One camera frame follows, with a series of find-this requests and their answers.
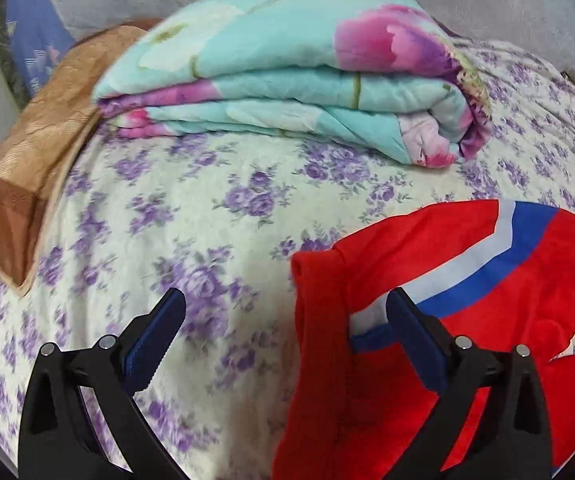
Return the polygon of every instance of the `folded quilt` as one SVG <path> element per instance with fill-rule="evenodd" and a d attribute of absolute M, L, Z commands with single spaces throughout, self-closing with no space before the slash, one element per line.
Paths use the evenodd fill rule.
<path fill-rule="evenodd" d="M 119 136 L 255 132 L 447 166 L 489 138 L 487 90 L 414 0 L 199 0 L 94 89 Z"/>

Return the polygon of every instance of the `metal bolt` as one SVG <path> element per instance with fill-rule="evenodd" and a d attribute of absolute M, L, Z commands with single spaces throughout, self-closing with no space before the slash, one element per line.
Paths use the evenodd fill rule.
<path fill-rule="evenodd" d="M 466 335 L 456 336 L 454 342 L 456 343 L 456 346 L 458 346 L 458 348 L 460 348 L 461 350 L 467 350 L 468 348 L 472 348 L 473 344 L 472 340 L 468 338 L 468 336 Z"/>
<path fill-rule="evenodd" d="M 56 350 L 56 345 L 54 343 L 45 343 L 41 346 L 41 355 L 47 357 L 48 355 L 52 355 L 54 350 Z"/>
<path fill-rule="evenodd" d="M 529 355 L 529 347 L 527 345 L 517 345 L 517 354 L 521 357 L 527 357 Z"/>
<path fill-rule="evenodd" d="M 102 338 L 98 340 L 98 346 L 103 348 L 104 350 L 112 348 L 116 344 L 116 336 L 115 335 L 104 335 Z"/>

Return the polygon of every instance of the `brown satin blanket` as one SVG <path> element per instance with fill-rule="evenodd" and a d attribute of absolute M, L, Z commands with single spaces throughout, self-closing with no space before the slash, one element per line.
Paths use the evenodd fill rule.
<path fill-rule="evenodd" d="M 0 143 L 0 279 L 21 296 L 68 172 L 98 123 L 91 91 L 150 25 L 121 25 L 74 46 Z"/>

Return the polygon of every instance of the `blue stripe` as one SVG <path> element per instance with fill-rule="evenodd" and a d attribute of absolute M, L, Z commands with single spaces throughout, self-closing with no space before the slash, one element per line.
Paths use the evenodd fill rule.
<path fill-rule="evenodd" d="M 349 338 L 349 344 L 355 354 L 381 350 L 394 343 L 396 343 L 396 334 L 389 324 L 375 326 L 364 334 L 353 335 Z"/>
<path fill-rule="evenodd" d="M 512 216 L 512 245 L 503 253 L 458 283 L 427 300 L 417 307 L 424 314 L 445 317 L 467 308 L 484 298 L 513 270 L 524 263 L 536 249 L 557 208 L 530 202 L 516 202 Z M 376 326 L 360 336 L 352 336 L 350 344 L 354 352 L 369 352 L 395 343 L 394 331 L 389 325 Z"/>

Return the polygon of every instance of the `floral bedsheet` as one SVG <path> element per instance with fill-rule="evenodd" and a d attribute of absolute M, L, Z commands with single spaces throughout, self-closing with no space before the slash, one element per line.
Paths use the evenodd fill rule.
<path fill-rule="evenodd" d="M 70 174 L 32 290 L 19 299 L 0 282 L 0 445 L 12 460 L 40 345 L 90 346 L 174 285 L 187 319 L 138 404 L 192 479 L 269 478 L 298 368 L 295 251 L 447 200 L 575 212 L 575 88 L 510 44 L 459 45 L 490 91 L 494 137 L 445 170 L 311 140 L 125 140 L 101 128 Z M 85 396 L 109 457 L 125 465 Z"/>

